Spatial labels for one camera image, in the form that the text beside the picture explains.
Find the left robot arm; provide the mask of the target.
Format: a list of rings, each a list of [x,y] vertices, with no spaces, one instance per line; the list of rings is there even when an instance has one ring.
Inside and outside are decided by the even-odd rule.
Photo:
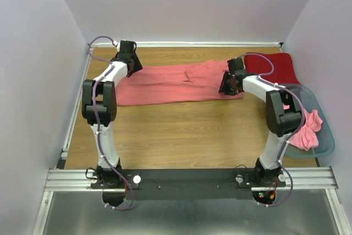
[[[120,172],[120,158],[114,146],[113,127],[117,116],[117,85],[124,78],[142,70],[136,54],[137,44],[134,41],[112,40],[117,53],[111,60],[89,56],[108,63],[107,68],[94,79],[86,79],[82,84],[82,116],[94,134],[98,163],[93,177],[97,183],[110,188],[130,184]]]

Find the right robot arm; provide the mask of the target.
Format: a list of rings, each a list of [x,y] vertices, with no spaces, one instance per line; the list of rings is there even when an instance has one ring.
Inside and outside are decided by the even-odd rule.
[[[256,75],[249,73],[241,57],[227,61],[219,93],[234,96],[241,92],[250,93],[265,103],[266,125],[269,130],[266,146],[257,159],[254,182],[264,187],[277,178],[282,170],[282,159],[290,139],[305,123],[304,108],[299,93],[263,77],[273,73]]]

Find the salmon pink t-shirt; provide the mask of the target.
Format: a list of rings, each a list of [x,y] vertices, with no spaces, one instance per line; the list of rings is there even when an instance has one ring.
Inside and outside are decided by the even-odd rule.
[[[228,96],[218,92],[227,69],[226,61],[212,59],[202,63],[144,67],[119,82],[117,104],[140,106],[242,99],[242,93]]]

